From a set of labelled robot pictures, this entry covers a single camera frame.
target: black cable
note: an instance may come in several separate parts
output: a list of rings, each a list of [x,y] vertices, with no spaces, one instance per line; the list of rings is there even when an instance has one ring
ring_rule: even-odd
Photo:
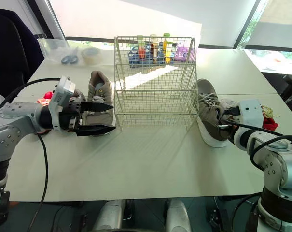
[[[0,109],[8,102],[10,101],[16,94],[19,93],[19,91],[21,91],[24,87],[27,87],[29,85],[38,83],[38,82],[42,82],[42,81],[59,81],[60,78],[43,78],[43,79],[39,79],[39,80],[35,80],[35,81],[30,81],[22,86],[17,87],[15,90],[13,90],[5,99],[4,101],[0,104]]]
[[[257,203],[258,203],[258,199],[252,205],[252,208],[251,208],[251,211],[250,211],[251,213],[254,211],[255,207],[257,206]]]
[[[54,232],[54,226],[55,226],[55,221],[56,221],[56,216],[58,212],[63,208],[64,206],[61,206],[58,208],[58,210],[55,212],[54,218],[53,218],[53,224],[51,225],[50,232]]]
[[[61,217],[62,217],[63,213],[64,213],[68,208],[70,208],[70,207],[67,207],[67,208],[65,208],[64,210],[62,210],[62,212],[61,212],[61,214],[60,214],[60,216],[59,216],[59,218],[58,218],[58,223],[57,223],[57,226],[56,226],[56,231],[58,231],[58,229],[60,228],[59,224],[60,224]]]
[[[251,163],[257,167],[258,169],[264,171],[264,168],[261,167],[260,165],[258,165],[257,163],[255,163],[254,161],[254,155],[256,154],[256,152],[258,152],[260,149],[262,149],[263,147],[271,144],[271,143],[274,143],[276,141],[279,141],[279,140],[282,140],[282,139],[287,139],[289,141],[292,142],[292,135],[282,135],[282,136],[279,136],[277,138],[274,138],[274,139],[270,139],[268,140],[267,142],[264,142],[262,143],[261,145],[257,146],[249,155],[250,155],[250,160],[251,160]]]
[[[36,219],[36,217],[37,217],[37,215],[39,213],[39,210],[41,209],[41,206],[42,206],[43,201],[45,199],[45,195],[46,195],[46,191],[47,191],[47,184],[48,184],[48,160],[47,160],[46,146],[45,146],[45,143],[44,143],[42,137],[39,134],[37,134],[37,136],[38,136],[40,142],[42,143],[43,150],[44,150],[44,158],[45,158],[45,185],[44,185],[44,191],[43,191],[43,195],[42,195],[42,199],[40,201],[39,207],[36,210],[36,212],[35,212],[35,214],[34,214],[34,216],[32,218],[32,221],[31,221],[31,223],[30,223],[30,225],[29,225],[29,227],[27,229],[27,232],[30,232],[31,231],[32,226],[34,224],[34,221],[35,221],[35,219]]]
[[[234,208],[232,215],[231,215],[231,232],[234,232],[234,219],[235,219],[235,215],[239,209],[239,207],[248,199],[252,198],[252,197],[256,197],[259,196],[261,194],[261,192],[257,192],[257,193],[253,193],[251,195],[246,196],[245,198],[243,198]]]
[[[226,122],[228,124],[231,124],[231,125],[240,126],[240,127],[244,127],[244,128],[249,128],[249,129],[253,129],[253,130],[259,130],[259,131],[262,131],[262,132],[274,134],[276,136],[283,136],[284,135],[284,134],[281,134],[281,133],[278,133],[278,132],[275,132],[275,131],[272,131],[272,130],[267,130],[267,129],[264,129],[264,128],[259,128],[259,127],[254,127],[254,126],[250,126],[250,125],[245,125],[245,124],[233,122],[233,121],[224,119],[222,117],[220,118],[220,120],[224,121],[224,122]]]

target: white wall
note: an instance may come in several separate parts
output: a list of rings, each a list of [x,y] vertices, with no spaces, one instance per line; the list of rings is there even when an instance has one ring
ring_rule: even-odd
[[[16,12],[33,34],[43,34],[43,30],[25,0],[0,0],[0,9]]]

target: sneaker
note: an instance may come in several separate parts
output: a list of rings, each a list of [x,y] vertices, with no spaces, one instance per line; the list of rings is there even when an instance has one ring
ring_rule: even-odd
[[[212,147],[224,147],[229,144],[228,134],[219,131],[219,118],[224,108],[220,105],[218,96],[212,84],[205,80],[197,81],[199,115],[197,117],[201,136],[206,144]]]
[[[75,89],[74,93],[70,99],[70,102],[83,102],[86,98],[84,97],[83,93],[79,89]]]
[[[112,105],[112,87],[108,78],[101,71],[92,71],[89,81],[88,101],[104,102]],[[103,112],[90,112],[85,117],[86,125],[105,124],[116,125],[114,110],[110,109]]]

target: white wire basket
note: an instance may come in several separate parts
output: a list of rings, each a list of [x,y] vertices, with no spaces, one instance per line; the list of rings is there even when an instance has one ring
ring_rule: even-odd
[[[198,115],[195,57],[194,38],[116,37],[114,106],[120,129],[189,129]]]

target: white shoe sole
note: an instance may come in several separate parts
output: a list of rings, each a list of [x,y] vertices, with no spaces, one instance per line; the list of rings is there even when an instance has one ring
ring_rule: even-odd
[[[225,141],[220,141],[220,140],[217,140],[215,138],[213,138],[209,132],[207,131],[204,123],[202,122],[202,120],[200,119],[200,117],[197,117],[197,124],[198,124],[198,128],[199,128],[199,131],[200,131],[200,134],[204,140],[204,142],[211,146],[211,147],[225,147],[227,146],[230,141],[229,140],[225,140]]]

